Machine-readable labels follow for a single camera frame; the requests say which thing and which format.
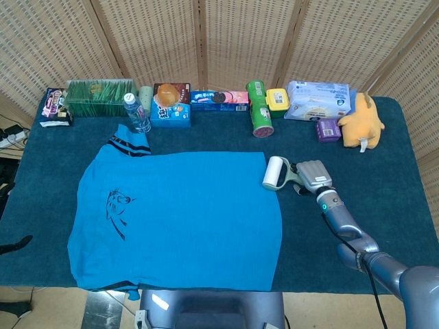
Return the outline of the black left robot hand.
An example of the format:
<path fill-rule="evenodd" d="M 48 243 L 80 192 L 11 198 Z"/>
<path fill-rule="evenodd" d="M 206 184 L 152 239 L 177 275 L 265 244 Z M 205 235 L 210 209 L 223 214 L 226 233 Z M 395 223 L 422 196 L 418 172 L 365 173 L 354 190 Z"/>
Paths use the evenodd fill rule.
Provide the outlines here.
<path fill-rule="evenodd" d="M 15 252 L 20 249 L 23 249 L 32 241 L 32 239 L 33 239 L 32 235 L 27 235 L 16 243 L 0 245 L 0 256 L 3 254 L 8 254 L 10 252 Z"/>

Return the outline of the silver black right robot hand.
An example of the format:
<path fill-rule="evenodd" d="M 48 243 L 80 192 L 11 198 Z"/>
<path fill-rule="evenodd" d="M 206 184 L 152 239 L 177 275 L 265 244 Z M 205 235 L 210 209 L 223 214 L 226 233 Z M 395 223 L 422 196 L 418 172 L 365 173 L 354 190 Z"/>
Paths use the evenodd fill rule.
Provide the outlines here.
<path fill-rule="evenodd" d="M 333 181 L 326 167 L 320 160 L 310 160 L 291 164 L 290 169 L 298 177 L 294 180 L 294 190 L 299 195 L 313 194 L 333 188 Z"/>

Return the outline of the white lint roller green handle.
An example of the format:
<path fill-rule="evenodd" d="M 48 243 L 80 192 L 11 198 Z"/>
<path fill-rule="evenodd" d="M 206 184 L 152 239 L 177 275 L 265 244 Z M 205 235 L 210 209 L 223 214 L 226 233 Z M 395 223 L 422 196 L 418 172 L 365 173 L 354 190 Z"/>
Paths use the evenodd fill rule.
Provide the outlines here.
<path fill-rule="evenodd" d="M 283 182 L 279 183 L 279 178 L 281 176 L 283 167 L 286 169 L 285 177 Z M 303 185 L 301 178 L 293 170 L 293 166 L 288 159 L 280 156 L 271 156 L 265 170 L 265 175 L 262 182 L 263 187 L 270 191 L 278 191 L 282 189 L 288 182 L 293 182 L 298 186 Z"/>

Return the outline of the small purple box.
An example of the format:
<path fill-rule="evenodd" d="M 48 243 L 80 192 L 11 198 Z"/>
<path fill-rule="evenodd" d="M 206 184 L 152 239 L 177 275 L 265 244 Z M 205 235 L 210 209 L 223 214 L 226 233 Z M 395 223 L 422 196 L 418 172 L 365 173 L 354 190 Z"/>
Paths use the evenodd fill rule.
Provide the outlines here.
<path fill-rule="evenodd" d="M 341 139 L 342 133 L 337 119 L 320 119 L 316 123 L 316 132 L 320 143 L 332 143 Z"/>

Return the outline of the orange plush toy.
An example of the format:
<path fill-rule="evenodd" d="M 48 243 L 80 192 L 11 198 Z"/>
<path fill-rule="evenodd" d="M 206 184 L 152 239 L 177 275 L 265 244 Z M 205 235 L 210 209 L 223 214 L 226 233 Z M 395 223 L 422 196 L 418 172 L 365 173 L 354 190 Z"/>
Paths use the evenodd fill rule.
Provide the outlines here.
<path fill-rule="evenodd" d="M 367 92 L 356 94 L 355 111 L 342 117 L 337 125 L 341 129 L 344 146 L 359 147 L 361 153 L 374 149 L 380 141 L 381 131 L 385 129 L 377 106 Z"/>

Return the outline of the blue white wet wipes pack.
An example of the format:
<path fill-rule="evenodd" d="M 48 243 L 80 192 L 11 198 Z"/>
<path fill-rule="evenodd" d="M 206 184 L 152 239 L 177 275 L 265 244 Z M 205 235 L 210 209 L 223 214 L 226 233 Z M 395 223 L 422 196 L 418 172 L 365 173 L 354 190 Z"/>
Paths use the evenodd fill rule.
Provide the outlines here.
<path fill-rule="evenodd" d="M 348 84 L 290 81 L 285 87 L 289 109 L 284 119 L 319 121 L 340 119 L 355 111 L 357 90 Z"/>

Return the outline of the yellow lidded small container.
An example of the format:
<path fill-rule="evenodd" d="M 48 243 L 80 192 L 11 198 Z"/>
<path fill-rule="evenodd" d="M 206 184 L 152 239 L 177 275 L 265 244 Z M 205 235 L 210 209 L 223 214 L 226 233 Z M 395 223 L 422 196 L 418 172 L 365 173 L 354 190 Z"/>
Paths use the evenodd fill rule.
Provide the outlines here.
<path fill-rule="evenodd" d="M 284 88 L 272 88 L 266 91 L 266 103 L 273 119 L 281 118 L 289 110 L 289 97 Z"/>

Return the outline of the green chips can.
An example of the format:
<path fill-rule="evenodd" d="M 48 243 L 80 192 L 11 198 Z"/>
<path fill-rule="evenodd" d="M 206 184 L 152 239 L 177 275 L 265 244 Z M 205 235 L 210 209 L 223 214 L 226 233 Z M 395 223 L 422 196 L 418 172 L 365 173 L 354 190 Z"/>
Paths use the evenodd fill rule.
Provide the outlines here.
<path fill-rule="evenodd" d="M 265 86 L 261 80 L 252 80 L 246 84 L 250 103 L 250 116 L 253 126 L 253 136 L 269 137 L 273 134 L 270 110 L 265 100 Z"/>

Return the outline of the white power strip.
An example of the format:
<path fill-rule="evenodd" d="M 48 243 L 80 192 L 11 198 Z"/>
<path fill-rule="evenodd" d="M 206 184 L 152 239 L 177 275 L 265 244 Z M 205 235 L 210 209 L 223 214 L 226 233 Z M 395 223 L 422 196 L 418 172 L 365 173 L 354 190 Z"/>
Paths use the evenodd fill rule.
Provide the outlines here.
<path fill-rule="evenodd" d="M 18 134 L 11 134 L 7 138 L 0 141 L 0 149 L 5 149 L 9 147 L 22 147 L 24 146 L 23 141 L 27 138 L 25 132 L 19 132 Z"/>

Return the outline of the shiny metal floor plate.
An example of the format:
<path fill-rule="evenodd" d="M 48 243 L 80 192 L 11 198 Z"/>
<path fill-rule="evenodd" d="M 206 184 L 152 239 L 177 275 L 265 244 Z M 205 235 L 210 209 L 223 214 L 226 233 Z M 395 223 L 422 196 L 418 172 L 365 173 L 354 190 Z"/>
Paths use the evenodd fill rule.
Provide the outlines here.
<path fill-rule="evenodd" d="M 128 299 L 118 291 L 89 292 L 81 329 L 134 329 L 140 300 Z"/>

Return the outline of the blue pink cookie box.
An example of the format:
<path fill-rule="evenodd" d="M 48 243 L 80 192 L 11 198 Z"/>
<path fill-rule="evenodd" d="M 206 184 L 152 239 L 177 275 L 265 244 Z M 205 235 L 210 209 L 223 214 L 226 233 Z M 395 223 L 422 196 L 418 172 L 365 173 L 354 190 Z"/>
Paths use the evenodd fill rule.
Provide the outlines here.
<path fill-rule="evenodd" d="M 191 109 L 194 111 L 245 112 L 249 104 L 246 91 L 191 91 Z"/>

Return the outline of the blue t-shirt with cat print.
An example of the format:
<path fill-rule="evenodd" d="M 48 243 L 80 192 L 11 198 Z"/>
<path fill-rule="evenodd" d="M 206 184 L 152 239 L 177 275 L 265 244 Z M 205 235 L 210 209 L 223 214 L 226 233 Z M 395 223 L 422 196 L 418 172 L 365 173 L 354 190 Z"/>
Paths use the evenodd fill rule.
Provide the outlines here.
<path fill-rule="evenodd" d="M 269 291 L 282 240 L 261 152 L 154 155 L 119 125 L 86 168 L 68 241 L 80 288 Z"/>

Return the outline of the purple snack bag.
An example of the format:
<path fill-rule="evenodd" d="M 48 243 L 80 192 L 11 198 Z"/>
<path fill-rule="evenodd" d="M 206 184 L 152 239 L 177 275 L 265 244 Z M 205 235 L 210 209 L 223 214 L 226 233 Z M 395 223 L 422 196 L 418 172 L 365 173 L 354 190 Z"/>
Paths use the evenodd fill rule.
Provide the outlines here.
<path fill-rule="evenodd" d="M 72 126 L 73 116 L 66 107 L 67 90 L 48 88 L 43 105 L 38 110 L 38 122 L 42 127 Z"/>

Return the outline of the wicker folding screen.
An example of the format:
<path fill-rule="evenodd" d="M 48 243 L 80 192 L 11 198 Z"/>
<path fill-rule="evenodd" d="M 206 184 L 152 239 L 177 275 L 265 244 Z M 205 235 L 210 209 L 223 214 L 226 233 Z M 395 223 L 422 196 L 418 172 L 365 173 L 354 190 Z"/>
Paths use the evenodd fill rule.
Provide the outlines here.
<path fill-rule="evenodd" d="M 403 108 L 439 223 L 439 0 L 0 0 L 0 123 L 48 86 L 344 82 Z"/>

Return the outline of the brown snack box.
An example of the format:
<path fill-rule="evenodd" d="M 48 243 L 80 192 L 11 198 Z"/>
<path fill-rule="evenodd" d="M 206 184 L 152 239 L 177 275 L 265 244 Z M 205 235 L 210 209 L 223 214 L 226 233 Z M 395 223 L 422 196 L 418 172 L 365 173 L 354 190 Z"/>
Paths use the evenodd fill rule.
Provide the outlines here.
<path fill-rule="evenodd" d="M 157 98 L 157 89 L 161 84 L 165 84 L 165 83 L 155 83 L 153 86 L 153 98 L 154 98 L 154 101 L 158 105 L 160 105 L 160 103 L 158 102 L 158 98 Z M 168 84 L 174 85 L 177 88 L 177 90 L 179 91 L 180 99 L 179 99 L 178 103 L 189 104 L 189 94 L 190 94 L 190 89 L 191 89 L 190 84 L 187 84 L 187 83 L 168 83 Z"/>

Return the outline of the blue snack box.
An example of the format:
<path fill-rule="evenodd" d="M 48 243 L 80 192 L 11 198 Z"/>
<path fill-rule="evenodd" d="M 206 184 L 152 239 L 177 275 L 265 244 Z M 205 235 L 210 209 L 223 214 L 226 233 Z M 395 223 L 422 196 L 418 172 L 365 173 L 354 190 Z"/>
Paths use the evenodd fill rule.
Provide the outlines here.
<path fill-rule="evenodd" d="M 172 107 L 162 107 L 153 101 L 150 121 L 153 127 L 190 127 L 191 106 L 185 103 L 177 103 Z"/>

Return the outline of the clear box with green grass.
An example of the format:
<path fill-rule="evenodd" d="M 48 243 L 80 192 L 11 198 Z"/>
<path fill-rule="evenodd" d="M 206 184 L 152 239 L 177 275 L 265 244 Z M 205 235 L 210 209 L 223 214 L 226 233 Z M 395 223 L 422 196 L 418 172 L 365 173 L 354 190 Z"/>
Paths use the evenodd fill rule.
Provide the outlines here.
<path fill-rule="evenodd" d="M 124 117 L 127 93 L 138 94 L 134 80 L 68 80 L 65 105 L 75 117 Z"/>

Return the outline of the round orange bread bun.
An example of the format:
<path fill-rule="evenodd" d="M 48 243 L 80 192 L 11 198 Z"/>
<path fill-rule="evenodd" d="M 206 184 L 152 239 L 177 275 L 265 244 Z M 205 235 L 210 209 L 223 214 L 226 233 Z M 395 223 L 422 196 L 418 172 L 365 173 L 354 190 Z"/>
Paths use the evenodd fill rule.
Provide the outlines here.
<path fill-rule="evenodd" d="M 157 89 L 157 98 L 160 105 L 164 107 L 172 107 L 178 103 L 180 93 L 172 84 L 161 84 Z"/>

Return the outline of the grey robot body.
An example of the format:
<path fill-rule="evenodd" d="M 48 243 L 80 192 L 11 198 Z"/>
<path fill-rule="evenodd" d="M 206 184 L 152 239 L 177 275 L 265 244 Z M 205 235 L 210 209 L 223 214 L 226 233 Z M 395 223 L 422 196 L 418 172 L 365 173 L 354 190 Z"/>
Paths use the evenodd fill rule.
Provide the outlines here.
<path fill-rule="evenodd" d="M 146 289 L 134 329 L 286 329 L 283 294 Z"/>

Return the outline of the clear plastic water bottle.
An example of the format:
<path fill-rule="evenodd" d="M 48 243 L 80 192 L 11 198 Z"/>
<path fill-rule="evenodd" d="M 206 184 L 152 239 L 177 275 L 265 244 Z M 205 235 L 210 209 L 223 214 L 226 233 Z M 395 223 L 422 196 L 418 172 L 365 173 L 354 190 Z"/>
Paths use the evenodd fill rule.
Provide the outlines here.
<path fill-rule="evenodd" d="M 139 98 L 133 93 L 126 93 L 123 96 L 123 106 L 135 130 L 140 133 L 148 133 L 151 129 L 151 123 Z"/>

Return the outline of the pale green paper roll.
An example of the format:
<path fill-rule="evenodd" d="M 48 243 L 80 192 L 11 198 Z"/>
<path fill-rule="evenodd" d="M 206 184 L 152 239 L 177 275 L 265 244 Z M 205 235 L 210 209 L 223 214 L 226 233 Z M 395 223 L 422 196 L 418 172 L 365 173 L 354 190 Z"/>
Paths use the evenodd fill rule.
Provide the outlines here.
<path fill-rule="evenodd" d="M 139 100 L 147 115 L 150 115 L 152 98 L 153 88 L 151 86 L 140 87 Z"/>

